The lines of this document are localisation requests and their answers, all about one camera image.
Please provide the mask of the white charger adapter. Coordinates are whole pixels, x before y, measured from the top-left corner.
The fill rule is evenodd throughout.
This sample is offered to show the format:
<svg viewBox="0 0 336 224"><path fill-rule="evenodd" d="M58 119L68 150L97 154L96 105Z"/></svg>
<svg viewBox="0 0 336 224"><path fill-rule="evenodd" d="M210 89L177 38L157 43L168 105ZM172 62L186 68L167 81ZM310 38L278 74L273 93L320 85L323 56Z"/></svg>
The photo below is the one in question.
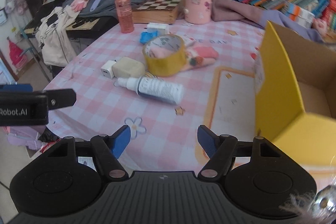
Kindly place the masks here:
<svg viewBox="0 0 336 224"><path fill-rule="evenodd" d="M101 67L101 74L104 77L107 77L109 79L114 78L114 73L113 73L113 66L116 64L116 61L114 60L108 60L102 67Z"/></svg>

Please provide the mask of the white spray bottle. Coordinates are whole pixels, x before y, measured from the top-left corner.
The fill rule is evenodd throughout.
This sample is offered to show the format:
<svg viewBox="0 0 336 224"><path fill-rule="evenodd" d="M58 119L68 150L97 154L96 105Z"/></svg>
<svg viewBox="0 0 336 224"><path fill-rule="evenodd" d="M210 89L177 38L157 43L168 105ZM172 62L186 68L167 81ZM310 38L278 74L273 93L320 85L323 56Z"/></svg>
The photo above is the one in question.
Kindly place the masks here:
<svg viewBox="0 0 336 224"><path fill-rule="evenodd" d="M140 78L118 78L117 84L135 92L138 96L157 100L172 105L179 105L184 94L184 87L156 78L142 76Z"/></svg>

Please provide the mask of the pink fuzzy sock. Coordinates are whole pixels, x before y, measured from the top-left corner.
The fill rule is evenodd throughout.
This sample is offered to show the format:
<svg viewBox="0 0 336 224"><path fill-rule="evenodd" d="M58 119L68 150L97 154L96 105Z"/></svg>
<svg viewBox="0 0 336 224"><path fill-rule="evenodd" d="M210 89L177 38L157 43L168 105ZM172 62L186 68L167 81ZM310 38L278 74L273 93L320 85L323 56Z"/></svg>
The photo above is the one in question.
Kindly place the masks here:
<svg viewBox="0 0 336 224"><path fill-rule="evenodd" d="M164 58L172 55L174 52L161 48L159 46L153 47L149 55L150 57ZM201 44L194 44L185 49L186 64L181 71L188 71L201 67L213 65L219 57L219 54L213 47L202 46Z"/></svg>

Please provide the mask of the yellow tape roll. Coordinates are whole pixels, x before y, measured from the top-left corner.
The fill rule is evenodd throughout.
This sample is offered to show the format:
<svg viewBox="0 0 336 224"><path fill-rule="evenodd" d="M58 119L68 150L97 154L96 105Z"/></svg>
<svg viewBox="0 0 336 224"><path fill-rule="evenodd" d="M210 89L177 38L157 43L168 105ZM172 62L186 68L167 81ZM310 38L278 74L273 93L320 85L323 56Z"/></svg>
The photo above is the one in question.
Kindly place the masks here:
<svg viewBox="0 0 336 224"><path fill-rule="evenodd" d="M186 65L185 43L180 36L162 35L142 48L147 70L158 77L170 77Z"/></svg>

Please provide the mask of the blue plastic clip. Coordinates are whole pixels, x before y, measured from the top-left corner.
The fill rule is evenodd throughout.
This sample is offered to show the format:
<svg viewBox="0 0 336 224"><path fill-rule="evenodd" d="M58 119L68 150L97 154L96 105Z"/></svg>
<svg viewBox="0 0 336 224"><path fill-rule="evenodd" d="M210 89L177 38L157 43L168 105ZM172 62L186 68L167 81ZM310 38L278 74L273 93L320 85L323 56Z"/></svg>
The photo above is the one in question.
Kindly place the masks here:
<svg viewBox="0 0 336 224"><path fill-rule="evenodd" d="M156 38L159 36L159 32L158 31L154 31L154 32L142 32L139 42L141 44L146 44L147 42L149 42L151 39Z"/></svg>

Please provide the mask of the small white printed box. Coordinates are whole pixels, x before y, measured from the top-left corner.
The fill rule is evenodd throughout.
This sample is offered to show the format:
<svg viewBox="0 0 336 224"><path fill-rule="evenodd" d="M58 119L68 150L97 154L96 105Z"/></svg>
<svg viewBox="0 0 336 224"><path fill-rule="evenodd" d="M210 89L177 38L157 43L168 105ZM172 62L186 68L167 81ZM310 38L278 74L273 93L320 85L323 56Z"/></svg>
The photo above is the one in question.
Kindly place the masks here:
<svg viewBox="0 0 336 224"><path fill-rule="evenodd" d="M164 23L148 23L146 26L148 33L157 33L158 36L170 33L170 26Z"/></svg>

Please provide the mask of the yellow cardboard box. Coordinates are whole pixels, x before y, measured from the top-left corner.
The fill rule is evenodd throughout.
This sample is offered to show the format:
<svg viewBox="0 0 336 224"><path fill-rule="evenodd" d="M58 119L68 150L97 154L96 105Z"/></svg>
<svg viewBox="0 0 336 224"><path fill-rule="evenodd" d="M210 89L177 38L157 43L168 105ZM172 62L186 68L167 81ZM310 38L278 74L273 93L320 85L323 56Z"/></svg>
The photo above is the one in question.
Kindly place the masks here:
<svg viewBox="0 0 336 224"><path fill-rule="evenodd" d="M335 51L267 22L255 60L255 131L296 162L335 165Z"/></svg>

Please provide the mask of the pink glove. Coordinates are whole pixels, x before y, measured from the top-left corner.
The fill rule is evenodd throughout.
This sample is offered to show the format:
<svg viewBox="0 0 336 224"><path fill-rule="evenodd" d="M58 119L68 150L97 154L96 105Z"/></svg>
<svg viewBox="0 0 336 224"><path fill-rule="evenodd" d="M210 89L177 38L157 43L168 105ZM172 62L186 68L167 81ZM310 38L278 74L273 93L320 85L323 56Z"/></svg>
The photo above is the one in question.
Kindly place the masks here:
<svg viewBox="0 0 336 224"><path fill-rule="evenodd" d="M81 10L85 9L89 0L74 0L71 3L71 9L74 12L80 12Z"/></svg>

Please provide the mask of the grey clothing pile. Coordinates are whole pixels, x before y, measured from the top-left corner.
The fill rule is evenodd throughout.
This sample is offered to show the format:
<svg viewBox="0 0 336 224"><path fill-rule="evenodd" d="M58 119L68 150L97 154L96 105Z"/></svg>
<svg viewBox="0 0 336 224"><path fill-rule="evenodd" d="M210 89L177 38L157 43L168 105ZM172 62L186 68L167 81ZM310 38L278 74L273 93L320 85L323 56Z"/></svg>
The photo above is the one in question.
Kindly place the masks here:
<svg viewBox="0 0 336 224"><path fill-rule="evenodd" d="M144 0L130 0L132 8L137 7ZM81 18L99 18L112 16L117 18L116 0L88 0L87 6L79 13Z"/></svg>

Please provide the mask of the pink purple cloth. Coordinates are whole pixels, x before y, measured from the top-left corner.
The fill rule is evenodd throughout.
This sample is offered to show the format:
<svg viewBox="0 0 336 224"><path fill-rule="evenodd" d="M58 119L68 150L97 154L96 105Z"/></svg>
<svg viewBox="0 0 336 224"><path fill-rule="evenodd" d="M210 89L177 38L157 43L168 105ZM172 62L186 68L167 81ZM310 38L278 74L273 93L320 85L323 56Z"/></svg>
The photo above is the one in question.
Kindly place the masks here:
<svg viewBox="0 0 336 224"><path fill-rule="evenodd" d="M312 27L306 28L278 10L264 10L234 0L213 0L211 18L215 22L240 20L263 29L270 21L297 32L305 39L325 42L323 37L326 35L326 24L321 20L316 20Z"/></svg>

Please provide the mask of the pink spray bottle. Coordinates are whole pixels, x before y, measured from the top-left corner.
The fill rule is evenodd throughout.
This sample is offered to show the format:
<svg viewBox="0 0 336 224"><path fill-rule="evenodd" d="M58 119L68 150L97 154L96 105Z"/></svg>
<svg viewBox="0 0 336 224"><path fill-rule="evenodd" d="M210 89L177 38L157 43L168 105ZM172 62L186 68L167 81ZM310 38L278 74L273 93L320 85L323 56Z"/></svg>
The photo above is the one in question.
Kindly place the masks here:
<svg viewBox="0 0 336 224"><path fill-rule="evenodd" d="M120 24L121 32L128 34L134 31L132 17L132 8L130 0L115 0L117 17Z"/></svg>

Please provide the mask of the wooden chess board box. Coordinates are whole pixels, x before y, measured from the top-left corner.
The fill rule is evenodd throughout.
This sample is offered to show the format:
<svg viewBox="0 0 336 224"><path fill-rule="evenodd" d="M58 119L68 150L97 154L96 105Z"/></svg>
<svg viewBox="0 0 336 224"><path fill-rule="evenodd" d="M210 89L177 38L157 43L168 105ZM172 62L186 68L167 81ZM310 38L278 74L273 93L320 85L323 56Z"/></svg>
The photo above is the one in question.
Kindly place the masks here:
<svg viewBox="0 0 336 224"><path fill-rule="evenodd" d="M132 11L134 24L163 23L172 25L185 0L146 0Z"/></svg>

